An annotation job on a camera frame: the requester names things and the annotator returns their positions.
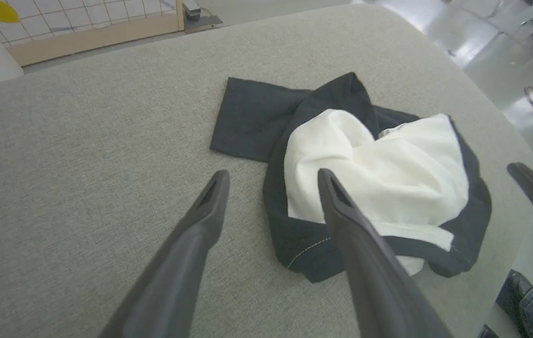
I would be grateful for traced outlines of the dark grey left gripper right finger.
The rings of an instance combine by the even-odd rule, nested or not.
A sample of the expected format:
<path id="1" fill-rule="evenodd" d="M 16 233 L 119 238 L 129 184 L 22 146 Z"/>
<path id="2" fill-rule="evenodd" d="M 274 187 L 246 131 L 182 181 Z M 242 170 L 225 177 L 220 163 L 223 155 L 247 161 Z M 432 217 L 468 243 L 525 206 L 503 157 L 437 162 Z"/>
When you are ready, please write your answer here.
<path id="1" fill-rule="evenodd" d="M 329 235 L 340 249 L 363 338 L 450 338 L 446 325 L 329 169 L 317 174 Z"/>

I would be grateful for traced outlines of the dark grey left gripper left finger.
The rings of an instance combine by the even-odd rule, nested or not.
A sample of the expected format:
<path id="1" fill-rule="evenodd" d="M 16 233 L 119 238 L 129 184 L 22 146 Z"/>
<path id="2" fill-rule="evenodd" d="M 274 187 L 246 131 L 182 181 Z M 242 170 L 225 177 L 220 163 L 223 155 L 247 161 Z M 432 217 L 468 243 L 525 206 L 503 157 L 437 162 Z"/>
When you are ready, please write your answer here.
<path id="1" fill-rule="evenodd" d="M 210 249 L 223 230 L 230 174 L 216 171 L 178 221 L 101 338 L 186 338 Z"/>

